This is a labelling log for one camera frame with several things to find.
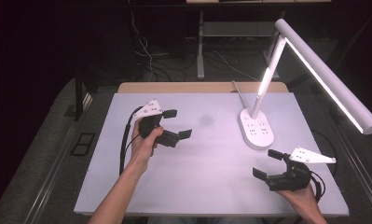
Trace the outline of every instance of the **cable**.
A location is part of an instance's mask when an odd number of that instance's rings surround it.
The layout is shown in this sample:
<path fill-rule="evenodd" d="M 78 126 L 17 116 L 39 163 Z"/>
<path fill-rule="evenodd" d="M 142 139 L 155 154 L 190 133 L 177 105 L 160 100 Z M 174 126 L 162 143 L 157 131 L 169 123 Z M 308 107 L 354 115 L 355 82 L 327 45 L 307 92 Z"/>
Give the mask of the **cable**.
<path fill-rule="evenodd" d="M 205 50 L 205 53 L 207 53 L 207 52 L 212 52 L 212 53 L 218 55 L 218 56 L 219 56 L 219 59 L 216 59 L 215 57 L 212 57 L 212 56 L 210 56 L 209 54 L 206 55 L 207 58 L 210 58 L 211 60 L 213 60 L 213 61 L 215 61 L 215 62 L 217 62 L 217 63 L 223 64 L 223 65 L 225 65 L 226 67 L 227 67 L 228 65 L 231 65 L 231 66 L 238 66 L 238 65 L 241 63 L 241 60 L 240 60 L 237 56 L 235 56 L 234 54 L 229 54 L 229 53 L 219 53 L 219 52 L 217 52 L 217 51 L 214 50 L 214 49 L 207 49 L 207 50 Z M 235 63 L 230 63 L 227 59 L 225 59 L 225 58 L 222 56 L 223 54 L 233 56 L 233 58 L 236 60 L 236 62 L 235 62 Z"/>
<path fill-rule="evenodd" d="M 149 57 L 149 65 L 150 65 L 150 78 L 148 79 L 148 81 L 151 80 L 151 77 L 153 76 L 153 68 L 151 66 L 152 64 L 152 61 L 153 61 L 153 57 L 150 55 L 150 53 L 147 51 L 147 46 L 148 46 L 148 42 L 147 40 L 143 37 L 143 40 L 145 41 L 145 44 L 142 43 L 142 38 L 140 37 L 140 34 L 139 34 L 139 30 L 136 28 L 136 25 L 135 25 L 135 18 L 134 18 L 134 15 L 133 15 L 133 12 L 131 11 L 131 25 L 132 25 L 132 28 L 133 30 L 135 31 L 136 33 L 136 38 L 138 39 L 140 45 L 142 46 L 142 50 L 143 52 L 145 52 L 145 55 L 138 52 L 137 50 L 135 51 L 136 54 L 139 54 L 140 56 L 148 56 Z"/>
<path fill-rule="evenodd" d="M 167 79 L 170 81 L 170 82 L 172 82 L 172 79 L 171 79 L 171 77 L 169 76 L 169 74 L 167 73 L 167 72 L 165 72 L 164 70 L 162 70 L 162 69 L 160 69 L 160 68 L 158 68 L 158 67 L 156 67 L 156 66 L 153 66 L 156 70 L 158 70 L 158 71 L 160 71 L 161 73 L 163 73 L 166 77 L 167 77 Z"/>
<path fill-rule="evenodd" d="M 128 123 L 125 126 L 124 135 L 122 136 L 121 151 L 119 153 L 119 175 L 121 175 L 122 172 L 124 171 L 125 154 L 127 153 L 127 148 L 128 148 L 128 147 L 125 147 L 125 146 L 127 145 L 127 139 L 128 139 L 128 135 L 130 133 L 131 121 L 132 121 L 132 118 L 133 118 L 133 114 L 136 113 L 136 111 L 140 110 L 141 108 L 142 108 L 142 106 L 139 106 L 135 110 L 133 110 L 133 112 L 130 115 L 130 118 L 128 119 Z"/>
<path fill-rule="evenodd" d="M 139 137 L 140 136 L 140 134 L 138 133 L 136 136 L 134 136 L 133 138 L 132 138 L 132 140 L 128 143 L 128 145 L 127 145 L 127 147 L 125 148 L 125 155 L 127 155 L 127 151 L 128 151 L 128 148 L 130 147 L 130 145 L 132 144 L 132 142 L 137 138 L 137 137 Z"/>
<path fill-rule="evenodd" d="M 319 133 L 317 132 L 316 130 L 313 130 L 311 129 L 311 131 L 313 133 L 317 133 L 319 134 L 323 139 L 325 139 L 325 141 L 327 141 L 327 143 L 330 145 L 330 147 L 333 149 L 333 152 L 334 152 L 334 157 L 336 159 L 336 163 L 334 165 L 334 170 L 333 170 L 333 173 L 332 173 L 332 176 L 335 176 L 337 174 L 337 169 L 338 169 L 338 152 L 337 152 L 337 149 L 334 147 L 334 144 L 327 138 L 327 136 L 325 136 L 324 134 L 322 133 Z"/>
<path fill-rule="evenodd" d="M 252 77 L 252 76 L 249 76 L 241 71 L 239 71 L 238 69 L 232 67 L 232 65 L 220 54 L 218 53 L 217 51 L 215 50 L 212 50 L 212 52 L 214 52 L 215 54 L 217 54 L 218 56 L 220 56 L 220 58 L 223 59 L 223 61 L 228 65 L 229 68 L 231 68 L 232 70 L 234 70 L 235 72 L 239 73 L 239 74 L 242 74 L 244 76 L 247 76 L 247 77 L 250 77 L 251 79 L 255 80 L 255 81 L 258 81 L 255 77 Z"/>
<path fill-rule="evenodd" d="M 325 183 L 324 183 L 324 181 L 323 181 L 323 179 L 319 176 L 319 175 L 317 175 L 316 173 L 314 173 L 313 171 L 311 171 L 314 175 L 316 175 L 317 177 L 319 177 L 319 179 L 322 181 L 322 184 L 323 184 L 323 191 L 322 191 L 322 188 L 321 187 L 319 187 L 320 188 L 320 194 L 318 195 L 318 190 L 316 190 L 316 202 L 318 203 L 319 201 L 320 201 L 320 199 L 323 197 L 323 195 L 325 194 Z M 314 184 L 315 185 L 319 185 L 320 186 L 320 183 L 315 179 L 315 178 L 313 178 L 312 177 L 312 180 L 313 180 L 313 182 L 314 182 Z"/>
<path fill-rule="evenodd" d="M 197 58 L 197 57 L 192 57 L 191 64 L 188 65 L 188 66 L 186 66 L 186 67 L 184 67 L 184 68 L 171 68 L 171 67 L 169 67 L 168 65 L 166 65 L 166 64 L 164 64 L 164 63 L 161 63 L 161 62 L 159 62 L 159 61 L 157 61 L 157 60 L 153 60 L 153 62 L 154 62 L 154 63 L 159 63 L 159 64 L 163 65 L 163 66 L 164 66 L 166 69 L 168 69 L 168 70 L 173 70 L 173 71 L 185 71 L 185 70 L 187 70 L 187 69 L 189 69 L 189 68 L 192 67 L 192 65 L 193 65 L 194 62 L 196 61 L 196 58 Z"/>
<path fill-rule="evenodd" d="M 236 81 L 232 80 L 232 83 L 235 85 L 235 88 L 238 91 L 238 95 L 241 97 L 241 102 L 243 103 L 243 107 L 249 108 L 249 106 L 246 104 L 246 101 L 244 101 L 243 97 L 241 96 L 241 91 L 239 90 L 239 87 L 238 87 L 238 84 L 236 84 Z"/>

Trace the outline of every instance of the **table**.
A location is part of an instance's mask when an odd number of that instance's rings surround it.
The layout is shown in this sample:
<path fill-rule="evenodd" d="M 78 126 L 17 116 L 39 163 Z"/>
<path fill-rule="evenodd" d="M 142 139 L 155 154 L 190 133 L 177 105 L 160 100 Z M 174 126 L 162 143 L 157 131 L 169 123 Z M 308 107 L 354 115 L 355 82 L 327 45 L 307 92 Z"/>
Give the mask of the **table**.
<path fill-rule="evenodd" d="M 246 102 L 252 103 L 259 83 L 238 85 Z M 237 122 L 241 100 L 231 91 L 235 88 L 230 82 L 122 84 L 107 114 L 75 212 L 92 214 L 111 189 L 118 176 L 119 149 L 126 120 L 141 102 L 156 98 L 163 110 L 178 110 L 176 118 L 161 122 L 165 129 L 178 132 L 192 128 L 193 133 L 176 148 L 156 148 L 127 216 L 294 216 L 285 199 L 253 177 L 253 167 L 276 175 L 285 171 L 285 164 L 269 158 L 266 150 L 257 151 L 245 145 Z M 291 153 L 299 144 L 320 152 L 294 95 L 282 83 L 271 83 L 266 100 L 262 109 L 276 133 L 272 148 Z M 296 128 L 283 128 L 290 124 Z M 309 168 L 318 173 L 327 186 L 320 201 L 323 214 L 347 216 L 349 209 L 326 165 L 313 164 Z"/>
<path fill-rule="evenodd" d="M 186 0 L 188 4 L 205 4 L 205 3 L 219 3 L 219 0 Z M 294 0 L 251 0 L 239 1 L 229 3 L 294 3 Z M 318 2 L 331 2 L 331 0 L 298 0 L 298 3 L 318 3 Z"/>

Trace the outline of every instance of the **white tabletop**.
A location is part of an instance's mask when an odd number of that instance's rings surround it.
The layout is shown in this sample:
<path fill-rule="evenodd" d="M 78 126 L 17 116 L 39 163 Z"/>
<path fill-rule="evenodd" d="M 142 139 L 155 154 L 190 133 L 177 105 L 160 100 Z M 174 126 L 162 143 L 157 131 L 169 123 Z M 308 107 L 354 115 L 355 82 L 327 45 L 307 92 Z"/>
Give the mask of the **white tabletop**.
<path fill-rule="evenodd" d="M 255 93 L 243 94 L 249 105 Z M 237 93 L 118 93 L 108 111 L 75 212 L 91 214 L 118 178 L 125 124 L 138 106 L 157 99 L 177 117 L 163 119 L 168 131 L 192 129 L 175 148 L 158 146 L 139 181 L 128 216 L 283 217 L 294 215 L 289 203 L 253 177 L 253 167 L 268 175 L 285 171 L 285 163 L 243 141 Z M 297 146 L 320 153 L 293 93 L 268 93 L 262 110 L 275 133 L 272 149 L 291 153 Z M 347 216 L 338 186 L 325 164 L 308 165 L 322 177 L 326 193 L 319 205 L 325 216 Z"/>

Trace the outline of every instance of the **white desk lamp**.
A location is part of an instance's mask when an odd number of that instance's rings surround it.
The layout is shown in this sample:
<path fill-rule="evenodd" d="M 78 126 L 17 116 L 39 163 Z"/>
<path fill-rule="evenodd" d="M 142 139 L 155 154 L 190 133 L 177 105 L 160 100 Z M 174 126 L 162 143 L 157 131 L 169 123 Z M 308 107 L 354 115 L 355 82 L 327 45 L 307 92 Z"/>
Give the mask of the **white desk lamp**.
<path fill-rule="evenodd" d="M 260 110 L 273 73 L 281 58 L 286 43 L 294 50 L 301 61 L 309 68 L 328 94 L 348 116 L 357 129 L 364 134 L 372 133 L 372 113 L 343 84 L 333 71 L 314 53 L 301 37 L 283 19 L 276 21 L 281 33 L 272 53 L 271 60 L 255 101 L 253 109 L 246 108 L 240 114 L 240 125 L 246 144 L 253 149 L 266 149 L 274 139 L 265 114 Z"/>

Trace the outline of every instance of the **lamp base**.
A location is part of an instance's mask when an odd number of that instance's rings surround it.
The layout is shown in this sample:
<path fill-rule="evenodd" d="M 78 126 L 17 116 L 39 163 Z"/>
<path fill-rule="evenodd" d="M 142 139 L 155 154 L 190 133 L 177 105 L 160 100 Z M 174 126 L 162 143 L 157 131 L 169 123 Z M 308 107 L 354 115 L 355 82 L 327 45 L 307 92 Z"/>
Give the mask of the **lamp base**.
<path fill-rule="evenodd" d="M 267 117 L 262 111 L 258 111 L 256 119 L 252 119 L 249 110 L 243 109 L 239 116 L 241 134 L 247 146 L 252 149 L 267 149 L 272 145 L 274 135 L 270 128 Z"/>

